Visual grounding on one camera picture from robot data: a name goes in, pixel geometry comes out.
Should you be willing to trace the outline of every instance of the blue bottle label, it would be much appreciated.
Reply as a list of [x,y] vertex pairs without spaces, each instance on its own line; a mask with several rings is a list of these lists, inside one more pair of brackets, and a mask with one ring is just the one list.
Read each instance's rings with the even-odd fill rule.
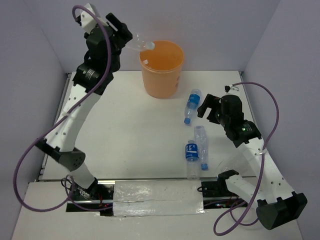
[[200,102],[200,96],[197,94],[190,94],[188,102],[187,103],[194,103],[198,105]]
[[198,146],[195,143],[188,143],[185,146],[185,158],[190,157],[198,158]]

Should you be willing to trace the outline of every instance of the wall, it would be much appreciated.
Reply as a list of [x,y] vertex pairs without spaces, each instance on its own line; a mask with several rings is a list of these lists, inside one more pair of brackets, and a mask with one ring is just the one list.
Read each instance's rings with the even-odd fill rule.
[[[88,0],[25,0],[66,72],[82,63],[83,30],[74,5]],[[131,31],[170,40],[185,52],[185,70],[243,70],[280,0],[95,0],[101,16],[113,12]],[[138,52],[124,49],[122,70],[140,70]]]
[[[52,126],[66,78],[23,0],[1,1],[0,22],[0,238],[9,240],[21,208],[13,191],[14,168],[28,145]],[[42,157],[34,149],[22,164],[22,196]]]
[[[308,204],[298,219],[304,240],[319,235],[320,207],[320,1],[281,0],[244,71],[245,81],[274,93],[280,122],[269,151],[288,182]],[[275,121],[270,97],[249,88],[259,127],[266,136]]]

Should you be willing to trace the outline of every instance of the tabletop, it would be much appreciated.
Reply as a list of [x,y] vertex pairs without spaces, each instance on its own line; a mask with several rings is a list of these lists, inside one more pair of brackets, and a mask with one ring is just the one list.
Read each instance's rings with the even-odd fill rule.
[[[60,182],[32,182],[25,202],[36,208],[50,208],[61,203],[66,192]],[[215,236],[213,224],[226,209],[210,209],[195,215],[100,216],[96,212],[66,212],[66,205],[51,212],[32,212],[22,207],[12,240],[119,239],[119,240],[302,240],[297,221],[266,230],[260,222],[238,226],[230,234]],[[239,218],[243,208],[234,210]],[[250,223],[257,215],[252,209],[243,220]],[[222,232],[234,221],[229,214],[217,225]]]
[[[225,168],[254,176],[242,154],[226,137],[221,125],[196,117],[184,125],[184,110],[192,89],[221,97],[225,85],[241,82],[238,71],[182,71],[177,92],[157,99],[144,89],[140,71],[118,71],[84,122],[75,146],[86,154],[85,163],[97,179],[166,179],[187,176],[185,145],[194,126],[203,125],[208,139],[208,171],[215,177]],[[252,121],[244,88],[240,99],[245,119]],[[42,180],[59,180],[67,170],[48,157]]]

